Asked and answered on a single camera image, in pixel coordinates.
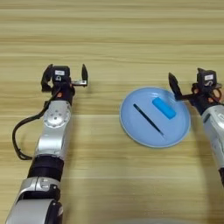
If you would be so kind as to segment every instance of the light blue plate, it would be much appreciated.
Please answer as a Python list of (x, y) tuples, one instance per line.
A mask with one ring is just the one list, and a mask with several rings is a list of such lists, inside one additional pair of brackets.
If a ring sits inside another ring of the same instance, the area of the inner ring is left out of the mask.
[[(152, 104), (157, 97), (176, 111), (176, 116), (171, 120)], [(164, 136), (134, 108), (134, 103), (160, 128)], [(179, 143), (191, 126), (186, 105), (182, 101), (176, 101), (173, 93), (156, 87), (140, 88), (128, 94), (120, 107), (120, 121), (131, 138), (152, 148), (170, 147)]]

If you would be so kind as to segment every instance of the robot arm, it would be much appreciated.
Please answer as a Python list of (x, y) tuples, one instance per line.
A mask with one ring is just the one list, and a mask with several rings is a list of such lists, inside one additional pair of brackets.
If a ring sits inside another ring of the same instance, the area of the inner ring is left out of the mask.
[[(50, 79), (52, 88), (47, 84)], [(71, 82), (68, 66), (50, 65), (44, 72), (41, 85), (43, 92), (52, 91), (55, 97), (44, 113), (44, 128), (28, 177), (21, 185), (6, 224), (62, 223), (60, 180), (72, 128), (74, 86), (87, 86), (88, 72), (83, 66), (82, 80)]]
[(178, 81), (171, 73), (169, 82), (176, 100), (188, 100), (201, 115), (224, 186), (224, 105), (220, 103), (221, 84), (217, 83), (215, 71), (201, 68), (198, 71), (197, 83), (192, 84), (192, 94), (182, 95)]

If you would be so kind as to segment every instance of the black joint housing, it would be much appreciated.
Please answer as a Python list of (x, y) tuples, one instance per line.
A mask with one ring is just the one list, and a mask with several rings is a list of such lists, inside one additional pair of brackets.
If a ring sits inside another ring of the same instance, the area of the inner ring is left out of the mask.
[(219, 172), (220, 172), (221, 183), (224, 187), (224, 167), (220, 168)]
[(61, 180), (64, 161), (58, 157), (39, 156), (32, 161), (28, 178), (46, 177)]

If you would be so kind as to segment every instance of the black cable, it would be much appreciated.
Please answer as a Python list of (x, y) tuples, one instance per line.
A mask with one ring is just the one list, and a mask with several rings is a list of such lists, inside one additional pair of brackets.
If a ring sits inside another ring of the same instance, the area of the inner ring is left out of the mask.
[(27, 117), (25, 118), (24, 120), (22, 120), (21, 122), (19, 122), (14, 130), (12, 131), (12, 143), (13, 143), (13, 146), (14, 146), (14, 149), (15, 149), (15, 152), (17, 153), (17, 156), (22, 159), (22, 160), (31, 160), (32, 157), (30, 156), (27, 156), (25, 155), (21, 149), (18, 148), (18, 145), (17, 145), (17, 140), (16, 140), (16, 133), (17, 133), (17, 130), (25, 125), (26, 123), (29, 123), (29, 122), (32, 122), (34, 120), (37, 120), (39, 119), (41, 116), (43, 116), (43, 114), (47, 111), (51, 101), (57, 96), (57, 94), (60, 92), (61, 90), (61, 87), (59, 87), (59, 89), (55, 92), (55, 94), (50, 98), (50, 100), (45, 104), (44, 108), (36, 115), (33, 115), (33, 116), (30, 116), (30, 117)]
[(220, 102), (219, 100), (217, 100), (217, 98), (215, 97), (214, 93), (209, 93), (209, 96), (217, 103), (219, 103), (220, 105), (224, 106), (224, 103)]

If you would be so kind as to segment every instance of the table surface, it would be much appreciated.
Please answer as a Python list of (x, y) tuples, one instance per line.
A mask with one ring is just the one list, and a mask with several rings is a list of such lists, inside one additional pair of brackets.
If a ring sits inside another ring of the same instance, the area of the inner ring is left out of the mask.
[[(221, 224), (224, 194), (200, 117), (188, 105), (192, 128), (183, 142), (153, 150), (131, 140), (119, 123), (130, 91), (169, 89), (173, 72), (185, 93), (196, 68), (213, 69), (224, 83), (222, 0), (2, 1), (0, 3), (0, 222), (26, 178), (11, 132), (43, 107), (46, 66), (68, 65), (77, 88), (73, 133), (61, 183), (66, 224), (149, 223), (150, 219)], [(32, 155), (42, 122), (17, 135)]]

